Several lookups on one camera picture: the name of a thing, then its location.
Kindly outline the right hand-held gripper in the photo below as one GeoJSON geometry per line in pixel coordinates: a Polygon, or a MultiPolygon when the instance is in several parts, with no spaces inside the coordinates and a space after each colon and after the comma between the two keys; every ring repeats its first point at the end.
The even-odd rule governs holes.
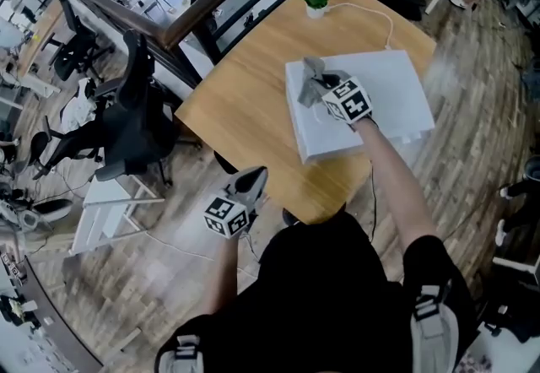
{"type": "Polygon", "coordinates": [[[341,82],[333,73],[324,73],[321,82],[310,82],[311,103],[322,102],[334,119],[355,123],[370,117],[372,103],[365,88],[356,77],[341,82]]]}

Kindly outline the black bin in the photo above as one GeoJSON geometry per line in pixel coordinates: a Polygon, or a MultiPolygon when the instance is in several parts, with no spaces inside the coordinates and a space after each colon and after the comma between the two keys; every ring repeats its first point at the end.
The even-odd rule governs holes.
{"type": "Polygon", "coordinates": [[[217,153],[216,151],[213,151],[213,154],[214,154],[215,159],[218,161],[219,165],[227,174],[233,175],[238,172],[238,170],[219,153],[217,153]]]}

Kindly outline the large white box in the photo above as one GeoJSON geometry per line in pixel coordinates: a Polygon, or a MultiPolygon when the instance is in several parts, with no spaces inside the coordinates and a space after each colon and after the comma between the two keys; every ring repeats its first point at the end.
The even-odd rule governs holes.
{"type": "MultiPolygon", "coordinates": [[[[373,104],[372,117],[390,140],[415,140],[435,127],[434,118],[413,63],[404,50],[384,50],[323,57],[325,67],[356,77],[373,104]]],[[[353,154],[363,141],[345,122],[335,119],[322,102],[307,108],[298,99],[303,87],[302,61],[285,65],[286,95],[300,160],[353,154]]]]}

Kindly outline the white frame stool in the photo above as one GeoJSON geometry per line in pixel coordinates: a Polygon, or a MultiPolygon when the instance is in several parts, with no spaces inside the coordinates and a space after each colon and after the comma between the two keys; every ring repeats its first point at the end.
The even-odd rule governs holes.
{"type": "Polygon", "coordinates": [[[110,181],[93,177],[68,254],[73,257],[147,233],[148,229],[134,218],[136,208],[164,200],[134,175],[110,181]]]}

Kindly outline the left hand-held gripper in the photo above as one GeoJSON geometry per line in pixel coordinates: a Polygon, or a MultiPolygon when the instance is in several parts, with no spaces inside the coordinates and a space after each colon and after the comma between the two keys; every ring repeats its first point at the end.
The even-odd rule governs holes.
{"type": "Polygon", "coordinates": [[[254,166],[232,175],[225,189],[213,194],[204,209],[204,223],[226,239],[249,231],[257,217],[256,202],[267,184],[268,170],[254,166]]]}

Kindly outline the large black office chair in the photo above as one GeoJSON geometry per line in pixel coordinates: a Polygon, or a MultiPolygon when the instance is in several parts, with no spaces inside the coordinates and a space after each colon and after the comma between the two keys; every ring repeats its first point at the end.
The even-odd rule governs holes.
{"type": "Polygon", "coordinates": [[[202,147],[194,137],[183,136],[180,124],[164,113],[178,99],[154,79],[154,57],[144,35],[128,30],[123,36],[127,45],[127,66],[120,78],[110,80],[96,90],[101,97],[114,92],[114,103],[94,120],[67,133],[56,132],[48,125],[40,133],[44,146],[51,138],[59,143],[51,158],[35,162],[35,181],[48,175],[63,159],[76,159],[86,149],[104,151],[104,165],[94,173],[97,181],[119,176],[142,175],[148,167],[160,164],[177,144],[202,147]]]}

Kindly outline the person's black shirt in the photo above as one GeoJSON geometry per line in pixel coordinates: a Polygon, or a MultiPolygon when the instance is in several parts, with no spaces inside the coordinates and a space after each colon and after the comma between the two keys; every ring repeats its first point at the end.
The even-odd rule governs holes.
{"type": "Polygon", "coordinates": [[[257,280],[213,314],[180,326],[159,350],[202,373],[412,373],[410,323],[425,285],[442,288],[456,316],[459,354],[476,335],[472,297],[441,240],[424,236],[392,282],[350,214],[279,231],[257,280]]]}

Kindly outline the white garment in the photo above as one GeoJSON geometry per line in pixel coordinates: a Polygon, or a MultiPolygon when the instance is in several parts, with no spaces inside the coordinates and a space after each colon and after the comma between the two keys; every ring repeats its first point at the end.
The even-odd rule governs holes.
{"type": "Polygon", "coordinates": [[[78,81],[78,92],[61,110],[62,132],[74,131],[95,119],[97,105],[92,100],[94,91],[95,82],[92,78],[81,78],[78,81]]]}

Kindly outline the person's right forearm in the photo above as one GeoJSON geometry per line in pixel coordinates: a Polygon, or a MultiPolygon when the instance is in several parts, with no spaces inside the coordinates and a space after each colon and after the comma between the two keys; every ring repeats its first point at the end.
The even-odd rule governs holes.
{"type": "Polygon", "coordinates": [[[368,117],[354,124],[379,180],[405,251],[417,239],[436,235],[431,212],[413,172],[376,124],[368,117]]]}

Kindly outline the person's left forearm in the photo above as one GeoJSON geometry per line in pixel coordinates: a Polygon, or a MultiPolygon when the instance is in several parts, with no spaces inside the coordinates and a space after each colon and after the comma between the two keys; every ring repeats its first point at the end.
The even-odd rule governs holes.
{"type": "Polygon", "coordinates": [[[202,298],[202,313],[213,314],[229,304],[238,293],[239,239],[223,239],[213,262],[202,298]]]}

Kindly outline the black mesh desk chair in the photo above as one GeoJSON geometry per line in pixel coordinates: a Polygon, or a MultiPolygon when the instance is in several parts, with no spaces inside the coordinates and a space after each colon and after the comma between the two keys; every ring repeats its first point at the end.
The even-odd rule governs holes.
{"type": "Polygon", "coordinates": [[[60,42],[51,34],[45,45],[57,47],[54,57],[49,62],[61,81],[67,81],[73,72],[80,74],[90,71],[95,78],[103,83],[104,79],[97,73],[94,63],[105,54],[115,51],[113,45],[101,48],[97,44],[97,33],[88,28],[73,11],[69,0],[58,0],[62,6],[67,27],[74,33],[68,42],[60,42]]]}

